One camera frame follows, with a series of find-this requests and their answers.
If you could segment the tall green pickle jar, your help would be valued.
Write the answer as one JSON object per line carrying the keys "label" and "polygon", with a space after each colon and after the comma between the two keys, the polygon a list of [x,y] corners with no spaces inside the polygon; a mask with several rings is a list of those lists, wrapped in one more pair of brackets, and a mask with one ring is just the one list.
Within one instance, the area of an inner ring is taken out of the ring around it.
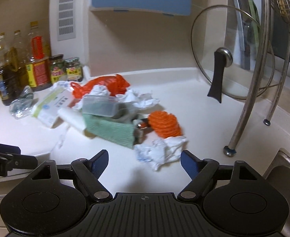
{"label": "tall green pickle jar", "polygon": [[49,68],[51,82],[54,84],[59,81],[66,81],[66,69],[63,54],[49,57]]}

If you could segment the crumpled white tissue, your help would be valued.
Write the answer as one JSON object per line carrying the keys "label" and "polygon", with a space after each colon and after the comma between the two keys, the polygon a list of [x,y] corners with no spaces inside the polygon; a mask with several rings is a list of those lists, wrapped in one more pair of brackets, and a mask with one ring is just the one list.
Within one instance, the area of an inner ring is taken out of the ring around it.
{"label": "crumpled white tissue", "polygon": [[153,98],[151,93],[140,93],[132,88],[127,88],[124,94],[115,96],[118,101],[130,103],[139,110],[146,110],[158,105],[160,100]]}

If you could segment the green cloth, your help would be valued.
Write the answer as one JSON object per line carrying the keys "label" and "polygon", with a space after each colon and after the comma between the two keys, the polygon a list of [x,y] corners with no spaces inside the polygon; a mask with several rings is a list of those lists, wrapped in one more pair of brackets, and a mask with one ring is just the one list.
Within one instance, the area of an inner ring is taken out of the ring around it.
{"label": "green cloth", "polygon": [[86,130],[104,140],[132,149],[134,145],[134,125],[83,114]]}

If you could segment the white paper roll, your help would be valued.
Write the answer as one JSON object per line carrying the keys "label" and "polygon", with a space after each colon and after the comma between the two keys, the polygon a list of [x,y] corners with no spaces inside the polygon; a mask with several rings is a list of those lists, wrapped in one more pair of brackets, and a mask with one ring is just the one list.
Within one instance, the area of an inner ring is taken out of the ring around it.
{"label": "white paper roll", "polygon": [[61,108],[57,111],[58,116],[71,127],[76,129],[79,133],[85,134],[86,125],[81,113],[72,110],[69,107]]}

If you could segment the small pickle jar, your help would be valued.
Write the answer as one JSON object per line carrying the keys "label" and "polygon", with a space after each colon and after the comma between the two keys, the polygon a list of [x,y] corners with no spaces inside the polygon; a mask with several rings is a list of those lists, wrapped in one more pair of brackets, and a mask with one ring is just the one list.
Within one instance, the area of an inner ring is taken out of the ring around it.
{"label": "small pickle jar", "polygon": [[82,65],[79,61],[79,57],[66,59],[65,70],[68,81],[81,82],[83,80]]}

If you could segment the crushed clear plastic bottle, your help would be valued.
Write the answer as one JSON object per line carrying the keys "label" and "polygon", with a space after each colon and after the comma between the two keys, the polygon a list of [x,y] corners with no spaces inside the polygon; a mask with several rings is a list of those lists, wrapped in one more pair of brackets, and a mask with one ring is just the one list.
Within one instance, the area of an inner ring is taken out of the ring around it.
{"label": "crushed clear plastic bottle", "polygon": [[31,113],[34,92],[30,86],[25,86],[17,99],[11,102],[9,112],[15,119],[22,119]]}

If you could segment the small dark sauce bottle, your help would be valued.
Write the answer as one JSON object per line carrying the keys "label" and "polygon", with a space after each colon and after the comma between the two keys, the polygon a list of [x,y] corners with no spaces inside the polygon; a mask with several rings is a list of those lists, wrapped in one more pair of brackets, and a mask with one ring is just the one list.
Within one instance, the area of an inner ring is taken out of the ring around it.
{"label": "small dark sauce bottle", "polygon": [[5,33],[0,33],[0,98],[9,106],[18,97],[16,74],[12,70]]}

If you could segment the red plastic bag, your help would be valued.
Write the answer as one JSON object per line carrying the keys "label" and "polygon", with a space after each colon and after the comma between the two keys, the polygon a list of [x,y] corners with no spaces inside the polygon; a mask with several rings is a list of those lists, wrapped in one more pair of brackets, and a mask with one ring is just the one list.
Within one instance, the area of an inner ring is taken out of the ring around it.
{"label": "red plastic bag", "polygon": [[95,86],[105,86],[110,92],[111,96],[124,94],[130,83],[127,82],[120,74],[111,76],[99,76],[89,80],[85,85],[81,86],[77,82],[71,82],[70,86],[73,88],[72,94],[76,99],[81,99],[84,95],[90,93]]}

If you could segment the clear plastic container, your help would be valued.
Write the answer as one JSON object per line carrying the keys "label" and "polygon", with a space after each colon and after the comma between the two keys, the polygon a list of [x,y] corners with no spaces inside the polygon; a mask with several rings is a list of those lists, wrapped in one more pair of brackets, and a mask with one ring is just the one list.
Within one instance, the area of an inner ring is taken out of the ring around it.
{"label": "clear plastic container", "polygon": [[116,97],[103,95],[85,95],[82,98],[82,113],[114,117],[120,108],[120,102]]}

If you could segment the orange foam net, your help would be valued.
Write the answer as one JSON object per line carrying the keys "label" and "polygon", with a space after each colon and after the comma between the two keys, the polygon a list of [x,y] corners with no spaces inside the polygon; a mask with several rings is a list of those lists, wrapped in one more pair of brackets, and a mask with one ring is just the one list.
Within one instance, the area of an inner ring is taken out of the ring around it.
{"label": "orange foam net", "polygon": [[154,111],[148,116],[148,121],[150,127],[163,139],[182,135],[178,120],[172,113]]}

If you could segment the yellow red label oil bottle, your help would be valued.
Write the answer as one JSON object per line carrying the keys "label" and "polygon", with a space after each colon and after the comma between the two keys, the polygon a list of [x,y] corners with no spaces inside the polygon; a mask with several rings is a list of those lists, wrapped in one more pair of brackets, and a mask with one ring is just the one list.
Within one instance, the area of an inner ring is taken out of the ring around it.
{"label": "yellow red label oil bottle", "polygon": [[38,21],[30,22],[27,48],[26,68],[31,89],[40,91],[49,88],[51,86],[49,50]]}

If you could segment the white green medicine box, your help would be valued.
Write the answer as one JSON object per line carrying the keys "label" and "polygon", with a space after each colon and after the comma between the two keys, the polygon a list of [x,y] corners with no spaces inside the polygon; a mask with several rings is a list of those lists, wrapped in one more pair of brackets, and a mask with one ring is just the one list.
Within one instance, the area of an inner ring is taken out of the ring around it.
{"label": "white green medicine box", "polygon": [[66,108],[73,100],[70,91],[57,87],[33,106],[31,115],[45,126],[52,128],[58,119],[58,110]]}

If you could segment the glass pot lid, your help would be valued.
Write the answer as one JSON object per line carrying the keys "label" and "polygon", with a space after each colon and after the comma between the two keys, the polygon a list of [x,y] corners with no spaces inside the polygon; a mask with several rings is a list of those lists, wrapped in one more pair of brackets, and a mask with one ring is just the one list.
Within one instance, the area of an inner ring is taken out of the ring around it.
{"label": "glass pot lid", "polygon": [[246,100],[259,53],[260,24],[247,11],[229,5],[203,9],[191,27],[191,50],[210,84],[207,96]]}

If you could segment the large dark oil bottle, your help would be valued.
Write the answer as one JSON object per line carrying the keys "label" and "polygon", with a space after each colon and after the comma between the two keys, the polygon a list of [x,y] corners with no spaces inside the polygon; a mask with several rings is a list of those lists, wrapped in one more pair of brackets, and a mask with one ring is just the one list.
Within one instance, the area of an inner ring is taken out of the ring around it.
{"label": "large dark oil bottle", "polygon": [[14,31],[14,38],[10,46],[10,60],[13,70],[16,73],[17,85],[20,91],[29,84],[26,63],[28,59],[28,51],[25,41],[22,37],[21,30]]}

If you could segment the white wall vent panel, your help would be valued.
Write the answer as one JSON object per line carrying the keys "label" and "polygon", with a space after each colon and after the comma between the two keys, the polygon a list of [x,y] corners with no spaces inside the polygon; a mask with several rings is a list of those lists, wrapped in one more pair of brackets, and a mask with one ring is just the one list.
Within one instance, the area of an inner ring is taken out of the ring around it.
{"label": "white wall vent panel", "polygon": [[49,0],[49,31],[53,55],[79,57],[88,64],[87,0]]}

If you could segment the steel dish rack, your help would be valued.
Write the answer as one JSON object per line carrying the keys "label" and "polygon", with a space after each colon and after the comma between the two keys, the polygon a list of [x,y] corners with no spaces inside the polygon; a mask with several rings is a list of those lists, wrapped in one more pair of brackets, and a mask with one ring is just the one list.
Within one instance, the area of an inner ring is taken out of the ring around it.
{"label": "steel dish rack", "polygon": [[271,27],[273,23],[273,19],[271,16],[272,11],[276,12],[276,14],[281,17],[283,22],[287,24],[288,41],[281,77],[279,82],[277,83],[277,91],[273,98],[270,110],[268,111],[267,116],[263,120],[263,123],[267,126],[271,125],[271,119],[276,110],[285,84],[290,59],[290,0],[261,0],[261,29],[259,31],[258,46],[259,51],[256,57],[254,76],[252,77],[248,95],[231,140],[229,141],[229,144],[223,148],[223,153],[227,157],[233,157],[237,153],[235,148],[237,147],[239,140],[241,139],[241,136],[245,130],[245,127],[250,118],[250,114],[252,113],[255,101],[258,96],[259,87],[263,79],[264,67],[267,62],[268,45],[270,41]]}

